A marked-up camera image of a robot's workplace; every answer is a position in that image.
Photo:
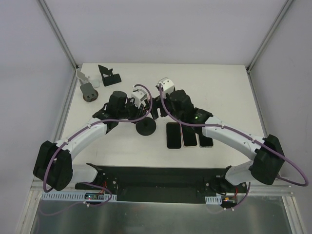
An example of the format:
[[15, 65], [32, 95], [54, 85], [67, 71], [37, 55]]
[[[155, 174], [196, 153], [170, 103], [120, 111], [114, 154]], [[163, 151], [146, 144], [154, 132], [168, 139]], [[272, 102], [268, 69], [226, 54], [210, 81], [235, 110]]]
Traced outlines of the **black round-base phone mount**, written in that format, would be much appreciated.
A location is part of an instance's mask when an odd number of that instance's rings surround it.
[[156, 122], [146, 117], [136, 124], [136, 131], [142, 136], [150, 136], [156, 131]]

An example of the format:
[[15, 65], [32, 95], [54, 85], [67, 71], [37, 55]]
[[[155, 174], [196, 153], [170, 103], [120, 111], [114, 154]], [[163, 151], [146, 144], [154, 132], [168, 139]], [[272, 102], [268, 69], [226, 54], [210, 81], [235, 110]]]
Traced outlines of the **black phone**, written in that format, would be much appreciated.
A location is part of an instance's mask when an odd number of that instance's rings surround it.
[[168, 122], [166, 124], [166, 142], [168, 149], [180, 149], [181, 143], [181, 127], [176, 122]]

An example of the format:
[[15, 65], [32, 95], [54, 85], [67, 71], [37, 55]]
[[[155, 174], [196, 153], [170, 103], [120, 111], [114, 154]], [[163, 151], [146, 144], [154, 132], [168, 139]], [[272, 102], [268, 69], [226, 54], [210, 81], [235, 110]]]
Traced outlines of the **left aluminium frame post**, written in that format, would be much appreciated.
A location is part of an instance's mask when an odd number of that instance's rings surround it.
[[52, 14], [52, 11], [50, 10], [47, 2], [45, 0], [36, 0], [37, 4], [39, 5], [39, 7], [41, 8], [49, 26], [52, 29], [53, 34], [55, 35], [61, 49], [63, 50], [65, 56], [67, 57], [69, 63], [71, 64], [71, 66], [73, 67], [73, 69], [78, 69], [79, 68], [79, 64], [76, 62], [73, 54], [70, 51], [70, 48]]

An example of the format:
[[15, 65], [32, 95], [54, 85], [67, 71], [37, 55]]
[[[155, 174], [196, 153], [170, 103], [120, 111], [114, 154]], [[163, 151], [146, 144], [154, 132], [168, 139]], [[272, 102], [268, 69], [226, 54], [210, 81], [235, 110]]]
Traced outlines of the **white-cased phone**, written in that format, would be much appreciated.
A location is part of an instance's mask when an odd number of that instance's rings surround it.
[[197, 138], [194, 130], [191, 127], [185, 125], [181, 126], [181, 130], [182, 130], [183, 145], [185, 147], [197, 146]]

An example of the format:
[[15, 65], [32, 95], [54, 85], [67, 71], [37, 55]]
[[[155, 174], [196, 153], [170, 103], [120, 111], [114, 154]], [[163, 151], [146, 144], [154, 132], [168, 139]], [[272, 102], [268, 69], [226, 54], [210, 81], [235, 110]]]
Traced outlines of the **clear-cased phone on table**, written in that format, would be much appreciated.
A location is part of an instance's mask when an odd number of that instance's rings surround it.
[[201, 148], [211, 148], [214, 146], [213, 139], [204, 135], [199, 135], [198, 141]]

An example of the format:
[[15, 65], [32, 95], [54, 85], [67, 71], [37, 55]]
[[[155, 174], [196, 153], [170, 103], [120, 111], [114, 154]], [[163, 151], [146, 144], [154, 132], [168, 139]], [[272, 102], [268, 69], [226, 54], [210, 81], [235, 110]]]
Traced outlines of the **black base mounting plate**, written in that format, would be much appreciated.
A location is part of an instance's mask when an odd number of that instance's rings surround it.
[[218, 185], [226, 169], [216, 168], [153, 168], [96, 166], [96, 178], [91, 185], [75, 184], [77, 190], [107, 188], [118, 201], [203, 204], [205, 198], [217, 192], [244, 194], [246, 181], [233, 185]]

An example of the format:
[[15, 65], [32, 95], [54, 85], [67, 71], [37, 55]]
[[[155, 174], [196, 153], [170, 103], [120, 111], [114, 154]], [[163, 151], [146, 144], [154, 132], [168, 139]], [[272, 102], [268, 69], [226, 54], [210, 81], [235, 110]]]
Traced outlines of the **right aluminium frame post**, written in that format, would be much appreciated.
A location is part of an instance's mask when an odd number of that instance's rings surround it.
[[261, 54], [265, 51], [266, 47], [268, 46], [270, 40], [273, 38], [275, 32], [277, 31], [278, 27], [280, 26], [282, 20], [287, 15], [290, 7], [293, 5], [295, 1], [294, 0], [286, 0], [281, 9], [279, 10], [277, 16], [273, 20], [271, 26], [269, 27], [267, 33], [265, 34], [262, 42], [260, 43], [258, 49], [256, 50], [254, 56], [252, 57], [252, 60], [250, 63], [246, 66], [246, 71], [249, 74], [252, 69], [254, 68], [256, 62], [260, 58]]

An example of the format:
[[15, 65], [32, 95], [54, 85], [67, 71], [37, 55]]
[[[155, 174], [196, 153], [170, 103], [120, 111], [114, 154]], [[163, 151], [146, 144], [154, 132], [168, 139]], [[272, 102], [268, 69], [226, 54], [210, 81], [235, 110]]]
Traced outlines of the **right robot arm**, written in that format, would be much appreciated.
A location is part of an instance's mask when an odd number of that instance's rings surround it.
[[279, 139], [254, 136], [225, 125], [218, 117], [203, 109], [194, 107], [184, 90], [158, 88], [161, 110], [180, 125], [187, 126], [200, 136], [220, 141], [241, 152], [249, 160], [225, 168], [215, 183], [224, 192], [231, 192], [238, 184], [258, 181], [272, 185], [278, 178], [285, 157]]

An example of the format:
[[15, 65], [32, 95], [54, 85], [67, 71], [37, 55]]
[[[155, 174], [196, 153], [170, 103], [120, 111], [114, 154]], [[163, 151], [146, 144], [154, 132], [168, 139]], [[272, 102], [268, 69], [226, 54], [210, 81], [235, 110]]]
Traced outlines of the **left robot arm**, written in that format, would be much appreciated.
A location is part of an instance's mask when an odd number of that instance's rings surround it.
[[103, 184], [99, 169], [91, 164], [74, 166], [74, 158], [120, 122], [143, 120], [150, 108], [148, 95], [142, 89], [135, 88], [130, 97], [125, 92], [114, 91], [109, 101], [72, 136], [41, 144], [33, 175], [43, 182], [45, 192], [52, 189], [61, 191], [70, 183], [82, 182], [93, 190], [99, 189]]

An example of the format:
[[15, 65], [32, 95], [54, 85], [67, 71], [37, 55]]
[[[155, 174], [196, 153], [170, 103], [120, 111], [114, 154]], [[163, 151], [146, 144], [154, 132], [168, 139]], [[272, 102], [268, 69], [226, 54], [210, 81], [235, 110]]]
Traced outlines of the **silver folding phone stand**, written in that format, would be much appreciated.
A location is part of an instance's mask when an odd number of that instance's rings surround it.
[[80, 81], [81, 85], [90, 83], [93, 88], [98, 88], [100, 86], [99, 78], [95, 76], [86, 76], [80, 70], [76, 70], [76, 78]]

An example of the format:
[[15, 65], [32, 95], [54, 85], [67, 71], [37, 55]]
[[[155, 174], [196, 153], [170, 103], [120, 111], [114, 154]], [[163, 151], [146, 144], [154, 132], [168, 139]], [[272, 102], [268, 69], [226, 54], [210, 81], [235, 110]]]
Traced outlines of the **aluminium frame post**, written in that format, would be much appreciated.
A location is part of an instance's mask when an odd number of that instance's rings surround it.
[[71, 66], [73, 67], [73, 69], [78, 69], [79, 68], [79, 64], [76, 62], [73, 54], [70, 51], [70, 48], [52, 14], [52, 11], [50, 10], [47, 2], [45, 0], [36, 0], [37, 4], [39, 5], [39, 7], [41, 8], [49, 26], [52, 29], [53, 34], [55, 35], [61, 49], [63, 50], [65, 56], [67, 57], [69, 63], [71, 64]]
[[256, 62], [260, 58], [261, 54], [265, 51], [266, 47], [268, 46], [270, 40], [273, 38], [275, 32], [277, 31], [278, 27], [280, 26], [282, 20], [287, 15], [290, 7], [293, 5], [295, 1], [294, 0], [286, 0], [281, 9], [279, 10], [277, 16], [273, 20], [271, 26], [269, 27], [267, 33], [265, 34], [262, 42], [260, 43], [258, 49], [256, 50], [254, 56], [252, 57], [252, 60], [250, 63], [246, 66], [246, 71], [249, 74], [252, 69], [254, 68]]

